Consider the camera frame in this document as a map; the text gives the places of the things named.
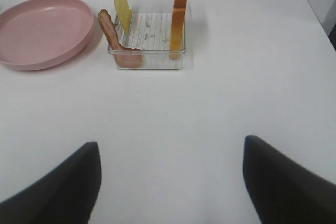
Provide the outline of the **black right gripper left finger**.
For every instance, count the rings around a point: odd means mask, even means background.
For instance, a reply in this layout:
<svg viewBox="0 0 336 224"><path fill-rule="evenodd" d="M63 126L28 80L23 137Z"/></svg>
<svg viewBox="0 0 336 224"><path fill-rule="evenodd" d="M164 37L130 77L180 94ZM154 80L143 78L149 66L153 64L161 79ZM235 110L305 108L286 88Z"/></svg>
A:
<svg viewBox="0 0 336 224"><path fill-rule="evenodd" d="M99 146L87 142L1 203L1 223L88 223L101 185Z"/></svg>

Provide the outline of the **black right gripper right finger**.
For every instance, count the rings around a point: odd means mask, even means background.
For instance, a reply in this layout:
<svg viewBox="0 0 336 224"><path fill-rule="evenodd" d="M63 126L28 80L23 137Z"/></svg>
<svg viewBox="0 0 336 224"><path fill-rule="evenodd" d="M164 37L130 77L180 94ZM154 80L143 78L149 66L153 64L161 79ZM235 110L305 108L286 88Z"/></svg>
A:
<svg viewBox="0 0 336 224"><path fill-rule="evenodd" d="M245 137L243 178L261 223L335 223L335 184L255 135Z"/></svg>

